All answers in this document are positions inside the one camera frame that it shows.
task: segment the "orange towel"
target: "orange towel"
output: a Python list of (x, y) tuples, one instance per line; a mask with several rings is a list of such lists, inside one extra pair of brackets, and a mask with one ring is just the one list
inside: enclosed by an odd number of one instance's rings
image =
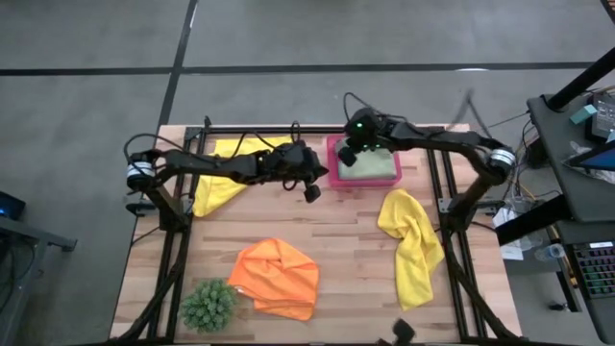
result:
[(239, 253), (229, 284), (254, 299), (257, 311), (307, 321), (314, 313), (318, 266), (279, 239)]

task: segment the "yellow towel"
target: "yellow towel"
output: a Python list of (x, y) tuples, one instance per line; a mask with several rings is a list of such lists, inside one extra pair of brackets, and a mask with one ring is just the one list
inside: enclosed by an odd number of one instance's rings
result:
[[(266, 138), (271, 145), (278, 146), (291, 142), (290, 136)], [(213, 155), (229, 158), (239, 143), (238, 139), (218, 139), (215, 141)], [(271, 149), (258, 138), (244, 138), (237, 154), (250, 154), (258, 150)], [(194, 196), (192, 212), (195, 216), (205, 216), (227, 203), (237, 193), (246, 188), (229, 178), (201, 176)]]
[(402, 309), (432, 300), (430, 275), (444, 252), (423, 207), (405, 190), (393, 190), (384, 198), (378, 227), (402, 240), (395, 253), (395, 281)]

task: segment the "artificial plant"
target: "artificial plant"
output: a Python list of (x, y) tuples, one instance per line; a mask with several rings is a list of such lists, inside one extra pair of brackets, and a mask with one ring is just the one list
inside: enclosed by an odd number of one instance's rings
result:
[(224, 329), (237, 304), (235, 289), (222, 279), (200, 282), (194, 292), (182, 301), (184, 324), (199, 334)]

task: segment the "pink bin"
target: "pink bin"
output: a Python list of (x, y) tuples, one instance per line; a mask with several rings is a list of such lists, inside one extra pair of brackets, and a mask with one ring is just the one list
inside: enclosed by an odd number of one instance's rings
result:
[(327, 166), (329, 168), (329, 184), (331, 187), (382, 187), (393, 186), (402, 179), (402, 166), (400, 165), (400, 157), (397, 153), (393, 153), (393, 161), (395, 161), (395, 178), (392, 179), (354, 179), (341, 180), (339, 179), (338, 165), (339, 158), (335, 153), (335, 143), (345, 138), (344, 135), (327, 136)]

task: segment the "wooden tabletop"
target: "wooden tabletop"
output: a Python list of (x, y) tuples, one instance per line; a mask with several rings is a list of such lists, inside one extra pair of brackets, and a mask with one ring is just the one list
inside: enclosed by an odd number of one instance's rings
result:
[[(459, 130), (468, 127), (457, 126)], [(162, 126), (160, 135), (179, 144), (185, 126)], [(237, 135), (209, 135), (206, 152), (211, 152), (218, 138)], [(303, 135), (307, 145), (326, 164), (325, 135)], [(157, 142), (160, 149), (168, 145)], [(436, 206), (431, 187), (425, 150), (400, 152), (403, 178), (393, 187), (329, 187), (321, 178), (322, 196), (307, 204), (298, 186), (287, 192), (282, 184), (249, 186), (214, 213), (195, 218), (184, 275), (182, 296), (189, 294), (202, 280), (227, 278), (242, 249), (269, 237), (285, 240), (311, 257), (320, 268), (320, 284), (315, 313), (307, 322), (255, 312), (253, 302), (240, 298), (230, 325), (217, 334), (189, 331), (180, 320), (176, 342), (299, 343), (299, 342), (375, 342), (379, 337), (392, 341), (393, 323), (403, 317), (421, 341), (458, 341), (455, 311), (446, 263), (442, 261), (431, 276), (434, 299), (421, 307), (402, 311), (395, 290), (394, 253), (399, 242), (377, 226), (381, 203), (388, 191), (402, 187), (416, 198), (438, 227)], [(443, 191), (448, 191), (441, 165)], [(464, 191), (476, 177), (462, 156), (452, 155), (459, 191)], [(168, 182), (172, 191), (174, 182)], [(479, 219), (489, 223), (488, 219)], [(142, 217), (135, 236), (158, 226), (156, 216)], [(159, 271), (164, 232), (155, 232), (140, 240), (129, 255), (124, 282), (115, 312), (111, 337), (124, 333), (151, 299)], [(496, 315), (514, 333), (521, 330), (510, 293), (498, 239), (484, 228), (472, 226), (468, 240), (480, 293)], [(171, 294), (168, 294), (160, 319), (163, 334)], [(470, 302), (463, 296), (466, 319), (476, 335)]]

